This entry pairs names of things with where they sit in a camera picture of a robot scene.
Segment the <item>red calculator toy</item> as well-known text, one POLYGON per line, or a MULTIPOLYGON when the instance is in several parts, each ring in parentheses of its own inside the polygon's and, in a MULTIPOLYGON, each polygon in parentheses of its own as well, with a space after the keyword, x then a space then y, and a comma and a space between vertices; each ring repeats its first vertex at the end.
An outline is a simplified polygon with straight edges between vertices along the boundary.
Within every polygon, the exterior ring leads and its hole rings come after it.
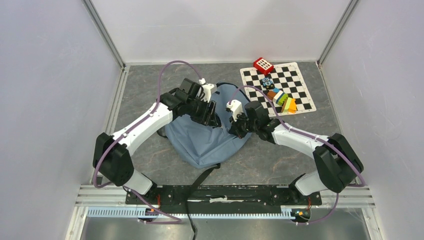
POLYGON ((268 75, 273 69, 274 65, 269 61, 260 57, 253 62, 253 67, 256 68, 261 74, 268 75))

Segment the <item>blue robot toy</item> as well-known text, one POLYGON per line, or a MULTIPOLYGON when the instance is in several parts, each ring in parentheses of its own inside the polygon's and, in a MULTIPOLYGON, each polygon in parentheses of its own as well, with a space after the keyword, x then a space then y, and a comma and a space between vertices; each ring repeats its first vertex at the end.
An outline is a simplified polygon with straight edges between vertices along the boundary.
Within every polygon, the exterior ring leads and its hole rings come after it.
POLYGON ((275 84, 273 82, 273 80, 269 77, 265 77, 263 79, 260 80, 262 87, 265 90, 273 90, 275 88, 275 84))

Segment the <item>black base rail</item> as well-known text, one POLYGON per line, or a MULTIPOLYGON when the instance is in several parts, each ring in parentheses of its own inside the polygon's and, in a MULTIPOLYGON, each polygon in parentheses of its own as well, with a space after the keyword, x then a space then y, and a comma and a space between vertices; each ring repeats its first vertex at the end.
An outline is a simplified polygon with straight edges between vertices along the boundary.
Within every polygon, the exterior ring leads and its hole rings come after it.
POLYGON ((321 194, 302 195, 288 185, 160 185, 143 198, 167 214, 278 214, 282 206, 322 205, 321 194))

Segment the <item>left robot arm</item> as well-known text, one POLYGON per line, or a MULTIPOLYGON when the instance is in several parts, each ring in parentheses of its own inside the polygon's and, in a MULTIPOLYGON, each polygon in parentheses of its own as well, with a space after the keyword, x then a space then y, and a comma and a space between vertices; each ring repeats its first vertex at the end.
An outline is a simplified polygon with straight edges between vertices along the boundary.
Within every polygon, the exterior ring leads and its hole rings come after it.
POLYGON ((204 79, 194 82, 185 78, 180 87, 161 94, 147 112, 126 127, 113 134, 101 133, 95 142, 93 185, 105 186, 97 183, 97 175, 102 174, 111 184, 138 192, 145 204, 153 203, 157 198, 154 182, 135 170, 132 155, 160 128, 184 115, 204 126, 220 126, 212 100, 216 90, 215 84, 204 79))

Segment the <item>colourful block stack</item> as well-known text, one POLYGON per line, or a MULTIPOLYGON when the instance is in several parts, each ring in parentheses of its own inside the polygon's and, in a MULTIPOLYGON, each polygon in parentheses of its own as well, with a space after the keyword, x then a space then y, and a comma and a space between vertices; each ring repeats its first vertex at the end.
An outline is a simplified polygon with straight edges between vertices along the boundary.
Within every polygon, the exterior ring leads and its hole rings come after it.
POLYGON ((286 100, 289 98, 289 95, 287 93, 283 92, 278 88, 269 90, 266 96, 278 106, 283 106, 286 100))

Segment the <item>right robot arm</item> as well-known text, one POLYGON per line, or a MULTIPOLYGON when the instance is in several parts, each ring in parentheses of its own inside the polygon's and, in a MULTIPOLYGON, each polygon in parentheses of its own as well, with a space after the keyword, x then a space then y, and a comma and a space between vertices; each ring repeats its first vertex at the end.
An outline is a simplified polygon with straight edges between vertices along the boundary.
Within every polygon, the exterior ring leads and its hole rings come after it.
POLYGON ((270 118, 258 101, 243 105, 231 100, 226 109, 231 113, 230 134, 244 138, 255 133, 263 141, 289 147, 314 160, 316 171, 303 174, 291 183, 288 196, 295 204, 302 204, 309 195, 323 190, 340 193, 364 170, 347 139, 339 133, 326 136, 300 130, 270 118))

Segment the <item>checkered chess board mat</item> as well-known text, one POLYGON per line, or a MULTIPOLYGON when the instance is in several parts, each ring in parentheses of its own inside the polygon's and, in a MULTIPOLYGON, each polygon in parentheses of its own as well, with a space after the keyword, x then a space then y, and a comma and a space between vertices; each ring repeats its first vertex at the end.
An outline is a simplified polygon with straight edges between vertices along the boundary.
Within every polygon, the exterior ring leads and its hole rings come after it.
POLYGON ((261 89, 264 94, 267 94, 269 90, 265 90, 262 87, 261 79, 270 78, 275 88, 282 90, 284 93, 288 94, 290 98, 295 99, 297 106, 297 111, 295 113, 282 113, 283 106, 273 103, 279 116, 305 114, 317 110, 296 62, 276 64, 268 75, 260 73, 254 67, 241 68, 239 72, 243 85, 254 86, 261 89))

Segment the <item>blue student backpack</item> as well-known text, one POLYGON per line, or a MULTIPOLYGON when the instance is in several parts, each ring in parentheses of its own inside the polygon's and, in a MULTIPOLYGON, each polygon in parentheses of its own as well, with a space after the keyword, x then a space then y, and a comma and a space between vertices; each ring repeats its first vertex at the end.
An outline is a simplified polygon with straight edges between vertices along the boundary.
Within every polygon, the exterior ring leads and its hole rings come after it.
POLYGON ((188 115, 183 115, 156 132, 170 141, 185 162, 197 169, 207 168, 191 185, 192 190, 199 187, 222 162, 237 153, 252 136, 247 133, 245 137, 239 138, 230 134, 231 113, 226 111, 227 102, 233 93, 236 93, 234 99, 243 105, 250 101, 249 98, 243 91, 237 91, 235 84, 219 82, 216 86, 217 91, 211 99, 216 102, 215 114, 220 120, 220 126, 204 126, 192 121, 188 115))

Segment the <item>orange yellow block toy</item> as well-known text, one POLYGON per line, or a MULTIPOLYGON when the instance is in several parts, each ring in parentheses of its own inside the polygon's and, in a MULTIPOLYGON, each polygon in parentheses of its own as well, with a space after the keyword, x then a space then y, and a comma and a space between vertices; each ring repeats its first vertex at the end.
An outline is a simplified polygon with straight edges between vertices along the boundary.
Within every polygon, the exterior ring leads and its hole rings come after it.
POLYGON ((282 113, 294 114, 297 111, 297 104, 294 98, 288 97, 282 106, 282 113))

